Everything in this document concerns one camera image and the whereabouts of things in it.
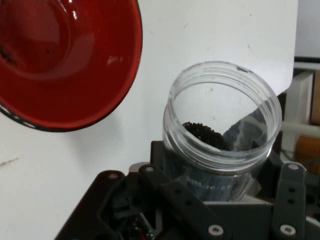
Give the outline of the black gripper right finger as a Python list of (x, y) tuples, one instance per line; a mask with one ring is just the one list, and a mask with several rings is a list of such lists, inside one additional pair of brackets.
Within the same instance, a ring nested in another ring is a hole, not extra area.
[(306, 236), (306, 169), (283, 161), (273, 150), (252, 172), (262, 189), (273, 197), (269, 240), (304, 240)]

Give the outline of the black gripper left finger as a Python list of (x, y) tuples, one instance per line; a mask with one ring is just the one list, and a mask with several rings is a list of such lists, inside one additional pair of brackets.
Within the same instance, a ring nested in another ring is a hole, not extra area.
[(151, 143), (150, 162), (123, 174), (99, 173), (59, 240), (230, 240), (230, 228), (162, 170), (164, 146)]

